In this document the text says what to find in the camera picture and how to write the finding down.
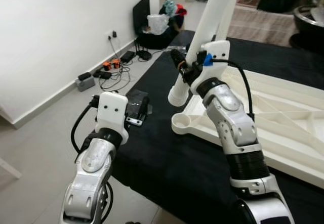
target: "blue clip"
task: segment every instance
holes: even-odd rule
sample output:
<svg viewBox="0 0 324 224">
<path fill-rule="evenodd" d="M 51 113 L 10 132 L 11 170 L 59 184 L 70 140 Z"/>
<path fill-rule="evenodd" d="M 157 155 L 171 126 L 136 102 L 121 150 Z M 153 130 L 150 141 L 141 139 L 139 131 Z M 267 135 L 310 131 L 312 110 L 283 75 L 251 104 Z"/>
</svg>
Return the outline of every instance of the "blue clip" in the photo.
<svg viewBox="0 0 324 224">
<path fill-rule="evenodd" d="M 211 61 L 212 58 L 213 58 L 213 56 L 211 54 L 208 54 L 204 61 L 204 66 L 212 66 L 213 65 L 213 62 Z"/>
</svg>

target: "white plastic frame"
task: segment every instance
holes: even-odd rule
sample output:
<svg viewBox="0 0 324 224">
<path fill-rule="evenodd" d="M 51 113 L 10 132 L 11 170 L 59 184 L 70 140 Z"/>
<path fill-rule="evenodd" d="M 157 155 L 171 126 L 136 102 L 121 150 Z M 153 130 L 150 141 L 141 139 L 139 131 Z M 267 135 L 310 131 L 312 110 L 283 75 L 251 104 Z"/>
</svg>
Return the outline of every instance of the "white plastic frame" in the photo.
<svg viewBox="0 0 324 224">
<path fill-rule="evenodd" d="M 246 71 L 252 90 L 258 139 L 269 166 L 324 189 L 324 91 Z M 248 111 L 237 69 L 222 76 Z M 172 118 L 172 129 L 220 145 L 216 128 L 199 96 Z"/>
</svg>

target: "white plastic tube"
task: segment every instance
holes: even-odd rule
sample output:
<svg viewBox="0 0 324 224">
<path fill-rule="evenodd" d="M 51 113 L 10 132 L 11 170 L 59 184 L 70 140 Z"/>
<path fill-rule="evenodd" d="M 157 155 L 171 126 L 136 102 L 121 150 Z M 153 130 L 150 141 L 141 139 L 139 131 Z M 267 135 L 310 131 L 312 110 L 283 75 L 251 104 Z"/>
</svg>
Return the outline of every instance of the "white plastic tube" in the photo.
<svg viewBox="0 0 324 224">
<path fill-rule="evenodd" d="M 231 0 L 208 1 L 186 56 L 188 65 L 191 65 L 194 61 L 196 61 L 196 55 L 197 52 L 200 51 L 201 45 L 212 40 L 214 33 L 217 31 L 221 19 L 225 13 L 225 9 L 228 7 L 227 5 L 230 2 Z M 175 85 L 171 88 L 168 95 L 170 104 L 176 107 L 184 105 L 189 95 L 188 90 L 189 86 L 183 83 L 182 77 L 179 75 Z"/>
</svg>

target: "plastic bag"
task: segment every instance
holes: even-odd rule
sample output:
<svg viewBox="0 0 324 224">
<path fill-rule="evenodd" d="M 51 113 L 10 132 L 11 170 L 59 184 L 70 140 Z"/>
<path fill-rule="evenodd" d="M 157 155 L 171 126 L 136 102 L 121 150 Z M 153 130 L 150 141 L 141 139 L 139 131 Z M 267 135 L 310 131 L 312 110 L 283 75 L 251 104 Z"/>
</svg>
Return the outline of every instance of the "plastic bag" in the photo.
<svg viewBox="0 0 324 224">
<path fill-rule="evenodd" d="M 155 35 L 163 34 L 169 27 L 169 17 L 165 14 L 148 15 L 148 26 L 151 28 L 151 33 Z"/>
</svg>

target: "black tablecloth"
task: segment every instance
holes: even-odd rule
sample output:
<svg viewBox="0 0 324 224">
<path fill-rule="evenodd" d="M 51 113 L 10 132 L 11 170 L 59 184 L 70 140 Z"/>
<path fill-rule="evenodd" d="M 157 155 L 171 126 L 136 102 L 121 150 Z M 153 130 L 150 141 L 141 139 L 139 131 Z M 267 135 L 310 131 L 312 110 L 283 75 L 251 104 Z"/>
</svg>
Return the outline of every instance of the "black tablecloth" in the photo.
<svg viewBox="0 0 324 224">
<path fill-rule="evenodd" d="M 185 46 L 194 33 L 183 31 L 171 45 Z M 244 69 L 324 89 L 324 58 L 295 49 L 230 39 L 230 59 Z M 153 114 L 133 127 L 120 147 L 113 176 L 187 223 L 225 223 L 236 200 L 220 147 L 172 132 L 171 117 L 183 108 L 167 100 L 178 73 L 163 53 L 134 88 L 149 93 Z M 278 184 L 296 223 L 324 223 L 324 191 L 280 171 Z"/>
</svg>

